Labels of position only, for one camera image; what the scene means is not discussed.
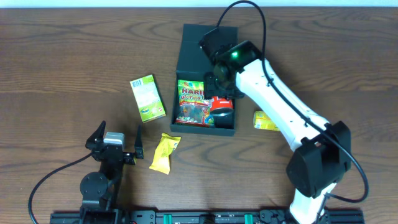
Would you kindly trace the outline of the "yellow Mentos bottle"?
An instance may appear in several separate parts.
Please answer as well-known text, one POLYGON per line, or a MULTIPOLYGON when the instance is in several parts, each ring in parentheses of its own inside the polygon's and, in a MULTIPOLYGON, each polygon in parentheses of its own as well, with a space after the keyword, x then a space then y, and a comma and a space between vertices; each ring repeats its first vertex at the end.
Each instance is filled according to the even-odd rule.
POLYGON ((279 131, 279 128, 272 122, 270 117, 263 111, 255 111, 253 117, 253 126, 256 129, 269 131, 279 131))

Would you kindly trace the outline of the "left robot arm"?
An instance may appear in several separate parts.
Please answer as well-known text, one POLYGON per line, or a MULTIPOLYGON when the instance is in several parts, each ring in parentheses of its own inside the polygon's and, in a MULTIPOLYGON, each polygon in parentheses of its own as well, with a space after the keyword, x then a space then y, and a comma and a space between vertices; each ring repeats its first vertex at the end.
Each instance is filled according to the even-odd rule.
POLYGON ((99 171, 87 174, 80 183, 80 224, 129 223, 131 219, 128 212, 116 207, 116 201, 124 166, 134 165, 144 157, 141 127, 137 128, 134 152, 124 150, 123 133, 106 132, 105 127, 106 122, 102 121, 86 140, 85 147, 101 165, 99 171))

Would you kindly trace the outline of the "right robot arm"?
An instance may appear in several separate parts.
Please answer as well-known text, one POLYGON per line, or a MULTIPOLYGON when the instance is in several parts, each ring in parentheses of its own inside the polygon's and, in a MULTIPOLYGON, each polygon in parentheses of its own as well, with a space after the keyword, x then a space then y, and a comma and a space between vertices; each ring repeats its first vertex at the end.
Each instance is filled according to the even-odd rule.
POLYGON ((246 95, 270 117, 294 152, 286 168, 295 187, 289 212, 298 223, 319 221, 326 198, 351 168, 348 127, 341 121, 330 124, 303 103, 252 42, 229 43, 223 30, 215 28, 199 45, 214 67, 205 94, 246 95))

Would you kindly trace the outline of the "red Pringles can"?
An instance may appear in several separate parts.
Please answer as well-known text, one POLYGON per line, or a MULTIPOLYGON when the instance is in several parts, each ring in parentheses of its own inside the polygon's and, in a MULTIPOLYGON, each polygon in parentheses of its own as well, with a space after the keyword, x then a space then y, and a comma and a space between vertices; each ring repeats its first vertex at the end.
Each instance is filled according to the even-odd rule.
POLYGON ((234 106, 232 100, 213 96, 211 99, 210 113, 213 116, 226 116, 233 112, 234 106))

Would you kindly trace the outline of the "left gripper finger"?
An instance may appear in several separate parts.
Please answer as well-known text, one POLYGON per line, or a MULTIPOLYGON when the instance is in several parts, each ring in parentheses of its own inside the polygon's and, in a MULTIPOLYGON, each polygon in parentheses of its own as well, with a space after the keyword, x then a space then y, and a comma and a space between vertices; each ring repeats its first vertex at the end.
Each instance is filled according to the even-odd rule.
POLYGON ((137 159, 144 158, 144 148, 142 144, 142 130, 140 125, 137 127, 136 139, 134 142, 134 150, 137 159))
POLYGON ((106 121, 102 121, 96 131, 86 140, 85 147, 87 149, 96 149, 103 142, 106 121))

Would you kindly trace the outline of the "Haribo worms gummy bag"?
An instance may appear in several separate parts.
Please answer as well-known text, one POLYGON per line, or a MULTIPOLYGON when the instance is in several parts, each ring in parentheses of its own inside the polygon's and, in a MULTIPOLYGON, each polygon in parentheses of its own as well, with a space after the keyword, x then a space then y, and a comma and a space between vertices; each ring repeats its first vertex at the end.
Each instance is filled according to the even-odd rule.
POLYGON ((204 96, 204 83, 178 80, 178 115, 177 124, 213 127, 214 118, 210 114, 210 100, 204 96))

